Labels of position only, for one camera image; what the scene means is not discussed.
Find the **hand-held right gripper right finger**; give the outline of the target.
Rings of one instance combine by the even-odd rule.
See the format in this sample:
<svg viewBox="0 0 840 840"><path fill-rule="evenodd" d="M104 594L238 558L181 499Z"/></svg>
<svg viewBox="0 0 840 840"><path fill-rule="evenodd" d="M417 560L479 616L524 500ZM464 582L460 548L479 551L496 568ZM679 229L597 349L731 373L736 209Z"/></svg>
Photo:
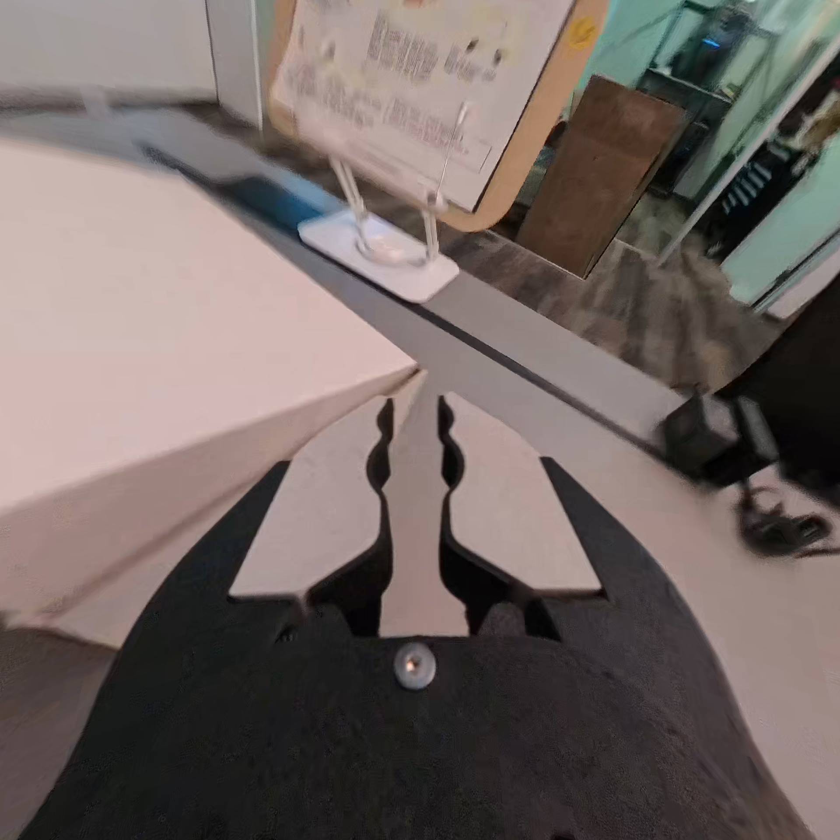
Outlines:
<svg viewBox="0 0 840 840"><path fill-rule="evenodd" d="M467 614L590 597L602 583L538 451L453 392L437 402L443 448L439 570Z"/></svg>

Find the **instruction sheet on stand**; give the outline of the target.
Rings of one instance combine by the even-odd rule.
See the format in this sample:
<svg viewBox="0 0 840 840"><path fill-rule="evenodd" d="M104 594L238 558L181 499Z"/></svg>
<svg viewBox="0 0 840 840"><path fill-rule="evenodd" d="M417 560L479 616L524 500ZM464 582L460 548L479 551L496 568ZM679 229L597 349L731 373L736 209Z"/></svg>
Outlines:
<svg viewBox="0 0 840 840"><path fill-rule="evenodd" d="M571 99L610 6L607 1L559 2L572 2L570 18L474 213L455 206L438 208L438 194L421 203L390 192L344 158L324 154L299 140L288 116L269 101L270 86L290 37L295 6L292 1L275 2L275 29L267 66L266 107L270 122L300 146L328 159L346 203L346 208L300 223L298 235L302 243L411 303L428 302L452 282L459 268L441 254L438 224L474 233L501 220Z"/></svg>

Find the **white cardboard box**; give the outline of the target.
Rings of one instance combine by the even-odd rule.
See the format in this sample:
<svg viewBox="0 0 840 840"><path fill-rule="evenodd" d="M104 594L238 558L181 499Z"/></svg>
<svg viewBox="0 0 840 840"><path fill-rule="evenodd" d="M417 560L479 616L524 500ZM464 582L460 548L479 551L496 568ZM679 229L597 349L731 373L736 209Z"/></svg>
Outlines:
<svg viewBox="0 0 840 840"><path fill-rule="evenodd" d="M2 625L119 647L276 462L417 363L171 172L2 140Z"/></svg>

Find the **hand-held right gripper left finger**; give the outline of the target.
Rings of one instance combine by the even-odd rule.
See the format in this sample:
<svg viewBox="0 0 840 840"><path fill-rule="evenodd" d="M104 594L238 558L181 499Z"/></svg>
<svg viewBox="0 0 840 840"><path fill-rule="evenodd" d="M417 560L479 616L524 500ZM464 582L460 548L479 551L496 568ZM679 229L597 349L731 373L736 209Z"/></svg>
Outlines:
<svg viewBox="0 0 840 840"><path fill-rule="evenodd" d="M374 547L382 491L369 464L389 447L392 420L391 397L375 396L294 455L230 585L233 601L278 597L310 611L319 588Z"/></svg>

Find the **brown cardboard panel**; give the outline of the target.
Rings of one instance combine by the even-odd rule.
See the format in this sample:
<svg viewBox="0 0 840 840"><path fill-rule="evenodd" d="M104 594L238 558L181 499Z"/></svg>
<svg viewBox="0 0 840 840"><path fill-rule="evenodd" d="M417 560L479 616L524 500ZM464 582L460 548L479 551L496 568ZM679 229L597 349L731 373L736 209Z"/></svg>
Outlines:
<svg viewBox="0 0 840 840"><path fill-rule="evenodd" d="M591 77L517 244L587 278L685 126L679 106Z"/></svg>

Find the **printed instruction sheet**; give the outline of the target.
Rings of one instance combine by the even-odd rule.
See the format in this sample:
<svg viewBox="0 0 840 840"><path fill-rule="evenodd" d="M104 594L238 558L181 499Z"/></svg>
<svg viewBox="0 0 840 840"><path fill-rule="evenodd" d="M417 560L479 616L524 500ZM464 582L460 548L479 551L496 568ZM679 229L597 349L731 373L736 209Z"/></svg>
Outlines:
<svg viewBox="0 0 840 840"><path fill-rule="evenodd" d="M572 2L295 2L269 103L392 193L474 213Z"/></svg>

